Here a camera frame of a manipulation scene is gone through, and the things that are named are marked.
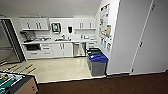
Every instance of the coffee maker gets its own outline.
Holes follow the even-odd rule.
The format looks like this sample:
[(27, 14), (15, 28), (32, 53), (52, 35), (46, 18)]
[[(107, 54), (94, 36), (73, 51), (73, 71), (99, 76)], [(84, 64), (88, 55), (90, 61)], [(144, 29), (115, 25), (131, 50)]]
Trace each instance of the coffee maker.
[(35, 37), (34, 31), (20, 31), (21, 35), (24, 35), (26, 40), (24, 42), (31, 42), (34, 40)]

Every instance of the paper towel dispenser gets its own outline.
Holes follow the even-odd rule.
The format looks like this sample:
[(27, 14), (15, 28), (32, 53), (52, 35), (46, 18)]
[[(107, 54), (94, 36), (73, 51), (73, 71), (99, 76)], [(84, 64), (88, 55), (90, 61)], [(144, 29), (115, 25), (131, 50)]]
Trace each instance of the paper towel dispenser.
[(61, 24), (60, 23), (52, 23), (52, 31), (55, 33), (60, 33), (61, 32)]

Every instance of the faucet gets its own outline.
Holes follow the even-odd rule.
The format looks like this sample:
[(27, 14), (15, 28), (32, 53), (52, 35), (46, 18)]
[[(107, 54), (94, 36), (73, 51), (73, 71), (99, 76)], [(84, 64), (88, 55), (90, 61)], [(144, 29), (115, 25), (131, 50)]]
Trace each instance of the faucet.
[(65, 40), (65, 35), (62, 35), (62, 37), (63, 37), (63, 40)]

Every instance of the ceiling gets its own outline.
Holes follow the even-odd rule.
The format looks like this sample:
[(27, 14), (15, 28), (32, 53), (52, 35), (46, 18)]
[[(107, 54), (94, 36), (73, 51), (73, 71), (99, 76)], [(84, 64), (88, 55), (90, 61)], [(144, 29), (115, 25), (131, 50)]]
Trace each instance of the ceiling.
[(6, 17), (95, 17), (101, 0), (0, 0)]

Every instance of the lower cabinet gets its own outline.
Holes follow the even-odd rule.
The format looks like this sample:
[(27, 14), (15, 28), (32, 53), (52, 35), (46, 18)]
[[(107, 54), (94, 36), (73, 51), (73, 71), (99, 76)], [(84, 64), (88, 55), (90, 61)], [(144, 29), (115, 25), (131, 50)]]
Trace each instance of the lower cabinet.
[(86, 42), (86, 49), (89, 50), (89, 48), (95, 48), (96, 42)]
[(53, 58), (51, 44), (40, 44), (40, 50), (26, 51), (27, 59)]
[(54, 58), (73, 57), (72, 43), (52, 44)]

